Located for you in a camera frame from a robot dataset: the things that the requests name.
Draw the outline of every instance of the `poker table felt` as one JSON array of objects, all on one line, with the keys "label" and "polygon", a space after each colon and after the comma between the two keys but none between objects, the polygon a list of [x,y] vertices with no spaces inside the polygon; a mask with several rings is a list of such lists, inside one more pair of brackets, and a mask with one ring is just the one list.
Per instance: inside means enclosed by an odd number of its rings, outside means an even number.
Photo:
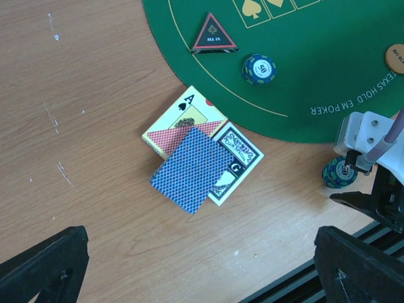
[{"label": "poker table felt", "polygon": [[[394,115],[404,76],[385,62],[404,43],[399,0],[143,0],[155,40],[185,85],[194,85],[234,123],[299,143],[333,141],[353,111]],[[189,53],[212,12],[239,47]],[[271,57],[278,74],[253,86],[241,74],[251,54]]]}]

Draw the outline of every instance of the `triangular marker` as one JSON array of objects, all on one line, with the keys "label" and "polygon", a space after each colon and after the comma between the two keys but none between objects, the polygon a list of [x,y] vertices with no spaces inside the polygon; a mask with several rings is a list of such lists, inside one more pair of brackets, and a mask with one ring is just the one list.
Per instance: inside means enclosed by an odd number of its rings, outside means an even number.
[{"label": "triangular marker", "polygon": [[206,54],[210,52],[237,52],[238,50],[239,48],[215,16],[209,13],[191,53]]}]

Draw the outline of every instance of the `green poker chip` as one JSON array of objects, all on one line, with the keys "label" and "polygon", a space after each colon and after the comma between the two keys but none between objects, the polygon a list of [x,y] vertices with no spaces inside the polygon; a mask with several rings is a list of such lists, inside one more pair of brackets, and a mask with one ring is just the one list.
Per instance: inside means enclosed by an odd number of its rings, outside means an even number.
[{"label": "green poker chip", "polygon": [[349,169],[347,172],[344,170],[344,166],[345,157],[335,158],[325,165],[321,175],[328,187],[343,188],[355,182],[358,172],[353,169]]},{"label": "green poker chip", "polygon": [[255,54],[243,64],[242,75],[253,85],[271,82],[277,74],[275,63],[268,56]]}]

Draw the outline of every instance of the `cable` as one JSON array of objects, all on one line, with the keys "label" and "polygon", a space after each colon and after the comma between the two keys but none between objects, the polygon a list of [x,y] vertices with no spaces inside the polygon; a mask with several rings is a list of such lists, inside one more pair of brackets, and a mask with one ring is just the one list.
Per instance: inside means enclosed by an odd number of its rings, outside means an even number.
[{"label": "cable", "polygon": [[373,164],[396,144],[397,138],[403,129],[404,107],[401,108],[388,133],[371,150],[357,158],[356,166],[364,170],[370,170]]}]

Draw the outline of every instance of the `poker chip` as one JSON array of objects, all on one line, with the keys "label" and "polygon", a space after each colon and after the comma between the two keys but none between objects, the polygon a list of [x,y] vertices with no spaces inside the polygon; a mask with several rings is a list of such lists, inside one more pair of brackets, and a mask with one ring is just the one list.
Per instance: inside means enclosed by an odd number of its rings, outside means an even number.
[{"label": "poker chip", "polygon": [[248,58],[242,67],[243,78],[253,85],[271,82],[277,74],[276,65],[271,58],[255,54]]},{"label": "poker chip", "polygon": [[358,177],[358,172],[353,169],[349,169],[349,171],[346,172],[344,166],[345,157],[335,158],[325,165],[322,176],[327,187],[343,188],[355,182]]},{"label": "poker chip", "polygon": [[387,50],[386,63],[396,74],[404,74],[404,44],[395,44]]}]

